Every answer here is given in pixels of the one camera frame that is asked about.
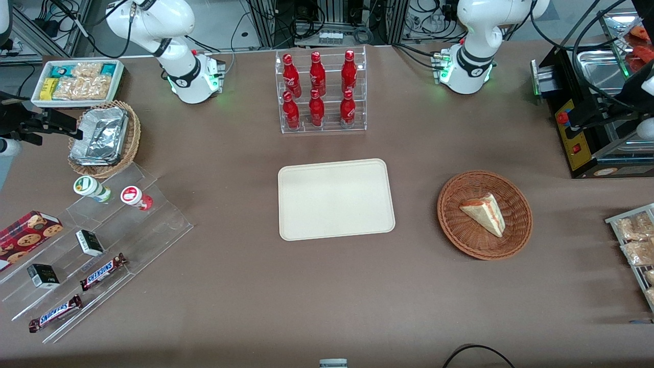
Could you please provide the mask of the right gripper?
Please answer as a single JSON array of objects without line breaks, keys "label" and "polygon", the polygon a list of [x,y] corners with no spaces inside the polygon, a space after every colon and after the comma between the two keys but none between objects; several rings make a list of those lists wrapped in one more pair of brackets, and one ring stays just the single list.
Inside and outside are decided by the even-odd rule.
[{"label": "right gripper", "polygon": [[35,112],[27,110],[23,105],[25,100],[12,94],[1,93],[1,137],[16,141],[25,141],[33,145],[41,145],[40,133],[67,135],[75,140],[82,140],[84,133],[79,128],[61,127],[76,126],[77,119],[56,109],[47,109],[49,131],[44,129],[42,121]]}]

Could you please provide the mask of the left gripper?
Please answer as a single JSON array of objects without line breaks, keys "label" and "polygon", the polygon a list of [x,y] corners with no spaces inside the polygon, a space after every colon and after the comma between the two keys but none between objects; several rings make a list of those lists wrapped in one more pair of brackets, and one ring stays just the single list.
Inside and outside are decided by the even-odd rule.
[{"label": "left gripper", "polygon": [[568,118],[568,131],[584,131],[619,120],[652,115],[652,67],[644,66],[629,77],[616,96],[588,93],[575,105]]}]

